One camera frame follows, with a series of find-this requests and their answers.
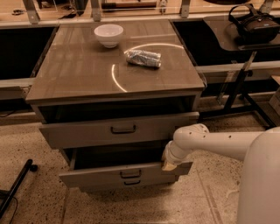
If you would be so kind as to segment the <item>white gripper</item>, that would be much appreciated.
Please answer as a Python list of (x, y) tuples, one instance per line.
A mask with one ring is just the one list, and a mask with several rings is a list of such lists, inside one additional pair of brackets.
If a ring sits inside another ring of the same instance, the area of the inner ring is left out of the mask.
[(162, 170), (173, 171), (180, 165), (192, 151), (187, 148), (180, 148), (174, 141), (170, 141), (164, 148)]

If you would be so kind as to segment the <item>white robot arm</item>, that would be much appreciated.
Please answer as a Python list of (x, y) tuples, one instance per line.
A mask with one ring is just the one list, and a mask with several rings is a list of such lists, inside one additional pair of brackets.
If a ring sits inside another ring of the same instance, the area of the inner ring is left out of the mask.
[(162, 169), (171, 171), (195, 150), (243, 162), (237, 224), (280, 224), (280, 128), (211, 132), (197, 123), (177, 129), (165, 146)]

